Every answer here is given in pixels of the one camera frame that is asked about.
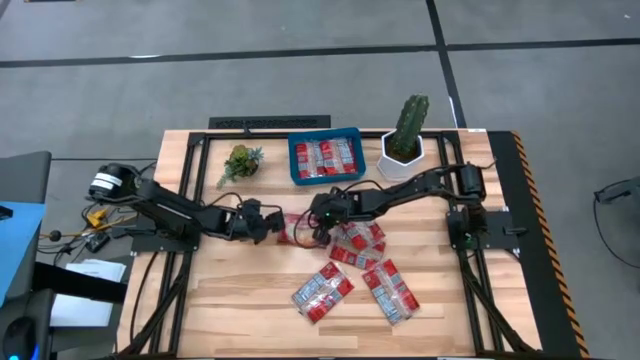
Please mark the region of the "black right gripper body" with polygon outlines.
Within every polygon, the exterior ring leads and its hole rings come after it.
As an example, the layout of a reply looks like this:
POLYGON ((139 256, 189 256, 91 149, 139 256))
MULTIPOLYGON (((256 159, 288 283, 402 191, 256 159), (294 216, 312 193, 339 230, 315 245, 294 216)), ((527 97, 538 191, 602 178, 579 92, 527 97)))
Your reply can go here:
POLYGON ((346 223, 354 207, 354 200, 342 193, 320 193, 314 196, 310 210, 319 225, 346 223))

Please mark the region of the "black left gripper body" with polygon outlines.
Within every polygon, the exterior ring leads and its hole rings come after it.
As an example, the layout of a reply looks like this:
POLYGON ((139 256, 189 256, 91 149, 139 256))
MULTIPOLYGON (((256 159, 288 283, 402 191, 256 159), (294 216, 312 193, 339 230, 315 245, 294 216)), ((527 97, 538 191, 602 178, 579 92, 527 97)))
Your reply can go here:
POLYGON ((262 203, 257 199, 248 199, 236 208, 229 208, 229 241, 251 240, 255 245, 266 239, 270 231, 269 222, 261 215, 262 203))

